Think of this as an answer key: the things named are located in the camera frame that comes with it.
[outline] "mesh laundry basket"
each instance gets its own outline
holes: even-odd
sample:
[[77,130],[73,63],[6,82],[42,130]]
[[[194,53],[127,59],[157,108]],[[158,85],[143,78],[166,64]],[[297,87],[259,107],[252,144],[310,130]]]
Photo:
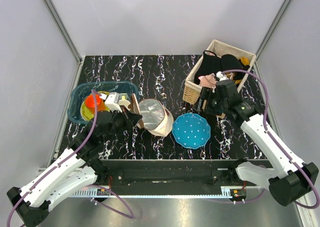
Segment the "mesh laundry basket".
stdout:
[[[211,44],[209,45],[209,47],[206,50],[216,53],[216,55],[219,57],[226,55],[226,54],[234,55],[237,59],[240,59],[241,57],[246,57],[250,61],[250,64],[249,64],[250,68],[248,69],[248,71],[250,71],[252,69],[252,66],[256,60],[256,55],[254,53],[244,51],[242,49],[239,49],[239,48],[231,46],[229,44],[220,42],[215,39],[211,42]],[[189,73],[189,75],[185,79],[184,92],[183,92],[182,99],[192,105],[196,103],[196,101],[198,100],[198,98],[200,96],[200,92],[201,92],[201,87],[194,83],[194,79],[195,79],[195,74],[198,71],[198,69],[202,63],[203,58],[204,57],[201,56],[199,61],[195,64],[195,66],[193,67],[193,69],[191,70],[191,72]],[[248,78],[248,74],[246,74],[243,77],[241,83],[239,84],[239,86],[237,88],[238,92],[243,87],[247,78]]]

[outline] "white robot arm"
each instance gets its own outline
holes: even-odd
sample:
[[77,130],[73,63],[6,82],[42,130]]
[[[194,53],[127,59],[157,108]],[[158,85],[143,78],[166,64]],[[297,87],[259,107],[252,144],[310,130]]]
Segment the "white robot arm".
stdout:
[[273,166],[273,169],[266,169],[245,159],[238,160],[231,170],[234,179],[248,181],[269,190],[282,206],[287,206],[311,191],[309,182],[314,184],[319,173],[316,165],[312,162],[305,164],[268,124],[265,129],[264,116],[252,102],[242,99],[234,81],[221,76],[214,91],[203,87],[197,109],[209,115],[225,113],[235,126],[252,138]]

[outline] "cable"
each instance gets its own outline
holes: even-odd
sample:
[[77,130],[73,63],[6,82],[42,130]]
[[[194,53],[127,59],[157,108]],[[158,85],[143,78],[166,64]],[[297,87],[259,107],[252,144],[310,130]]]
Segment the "cable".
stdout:
[[[94,118],[93,118],[93,123],[92,123],[92,127],[87,135],[87,137],[84,139],[84,141],[82,142],[82,144],[73,152],[71,153],[68,157],[66,157],[65,159],[63,159],[61,162],[59,162],[57,164],[57,166],[61,166],[61,164],[63,164],[64,162],[66,162],[68,159],[70,159],[74,154],[78,153],[79,150],[87,143],[87,141],[89,140],[89,138],[91,137],[95,126],[96,126],[96,122],[97,122],[97,115],[98,115],[98,106],[97,106],[97,99],[96,99],[96,95],[95,95],[95,90],[92,89],[91,90],[91,94],[93,96],[93,101],[94,101]],[[9,213],[8,219],[6,221],[6,227],[10,227],[10,222],[12,219],[12,216],[14,215],[14,212],[16,211],[16,209],[18,208],[18,206],[21,204],[21,202],[28,196],[28,194],[32,193],[32,190],[48,175],[50,175],[50,173],[52,173],[52,171],[54,171],[55,169],[57,169],[58,167],[54,166],[53,168],[51,168],[47,173],[45,173],[43,176],[41,176],[29,189],[29,192],[26,192],[18,201],[17,203],[13,206],[12,210]]]
[[227,71],[223,71],[222,74],[224,73],[228,73],[228,72],[240,72],[240,73],[245,73],[248,74],[254,78],[256,78],[262,85],[264,93],[265,93],[265,108],[264,108],[264,113],[263,113],[263,127],[264,130],[267,132],[267,134],[270,136],[270,138],[273,140],[273,142],[278,146],[278,148],[283,152],[283,154],[293,163],[293,165],[301,172],[301,174],[303,175],[303,177],[305,178],[305,180],[308,182],[308,184],[310,185],[312,191],[314,192],[315,195],[315,199],[316,202],[313,206],[307,206],[304,205],[302,203],[299,203],[297,201],[294,201],[294,203],[296,203],[298,206],[301,206],[303,208],[306,209],[316,209],[319,207],[320,205],[320,196],[319,193],[315,187],[315,185],[312,183],[311,179],[308,177],[308,175],[306,174],[306,172],[304,172],[304,170],[296,163],[294,162],[293,158],[290,156],[290,154],[281,146],[281,144],[276,140],[276,138],[272,135],[272,133],[270,133],[268,131],[268,127],[267,127],[267,114],[268,114],[268,108],[269,108],[269,95],[268,95],[268,90],[267,87],[265,85],[265,83],[262,81],[262,79],[260,79],[258,76],[256,76],[255,74],[246,71],[246,70],[242,70],[242,69],[231,69],[231,70],[227,70]]
[[104,203],[100,203],[98,201],[96,201],[95,203],[98,204],[98,205],[101,205],[111,211],[114,211],[116,212],[117,214],[121,215],[121,216],[124,216],[124,217],[127,217],[129,219],[134,219],[135,218],[135,215],[133,213],[133,211],[131,210],[131,208],[129,207],[129,205],[119,196],[117,195],[115,192],[113,192],[111,189],[108,189],[108,188],[104,188],[102,186],[99,186],[99,185],[94,185],[94,184],[90,184],[88,185],[88,187],[97,187],[97,188],[100,188],[100,189],[105,189],[106,191],[108,191],[110,194],[114,195],[115,197],[117,197],[118,200],[120,200],[122,202],[122,204],[127,208],[127,210],[130,212],[131,216],[126,214],[126,213],[123,213],[123,212],[120,212],[119,210],[116,210],[114,208],[111,208],[110,206],[107,206],[105,205]]

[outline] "black fabric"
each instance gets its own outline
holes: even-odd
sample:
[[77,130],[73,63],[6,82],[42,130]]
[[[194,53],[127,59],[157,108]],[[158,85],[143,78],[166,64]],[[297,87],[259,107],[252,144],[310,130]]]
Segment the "black fabric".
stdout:
[[222,71],[242,70],[242,65],[234,55],[225,54],[221,56],[221,68]]
[[[219,71],[228,71],[228,70],[245,70],[247,71],[250,68],[250,65],[244,65],[240,59],[237,59],[232,54],[224,54],[220,57],[216,55],[216,53],[205,50],[203,52],[203,60],[198,69],[198,71],[194,75],[193,82],[196,85],[200,84],[199,77],[207,76],[212,73],[217,73]],[[238,81],[242,80],[245,76],[245,73],[234,73],[233,80]]]
[[221,58],[219,58],[216,54],[215,56],[213,56],[213,55],[208,55],[207,53],[215,54],[214,52],[209,50],[203,51],[202,63],[198,71],[194,75],[193,82],[196,85],[200,84],[200,80],[198,79],[200,76],[207,76],[212,73],[217,73],[221,71]]
[[[242,69],[244,70],[244,71],[248,71],[249,70],[249,68],[250,68],[250,65],[244,65],[242,62],[241,62],[241,60],[239,59],[239,62],[241,63],[241,65],[242,65]],[[239,80],[242,80],[243,78],[245,77],[245,73],[236,73],[236,75],[233,77],[233,80],[234,81],[239,81]]]

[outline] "yellow object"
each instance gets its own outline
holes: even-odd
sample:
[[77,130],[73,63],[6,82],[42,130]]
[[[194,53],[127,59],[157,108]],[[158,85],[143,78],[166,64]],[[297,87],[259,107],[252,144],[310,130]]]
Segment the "yellow object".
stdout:
[[240,60],[240,61],[241,61],[241,63],[242,63],[242,64],[244,64],[245,66],[247,66],[247,65],[249,65],[249,64],[250,64],[249,59],[248,59],[248,58],[246,58],[246,57],[241,57],[239,60]]
[[[106,92],[106,91],[99,91],[98,93],[106,94],[107,96],[109,95],[109,92]],[[105,110],[110,111],[110,109],[107,106],[105,106]],[[95,116],[93,113],[91,113],[90,109],[86,107],[84,101],[80,108],[80,114],[82,119],[84,119],[85,121],[89,121]]]

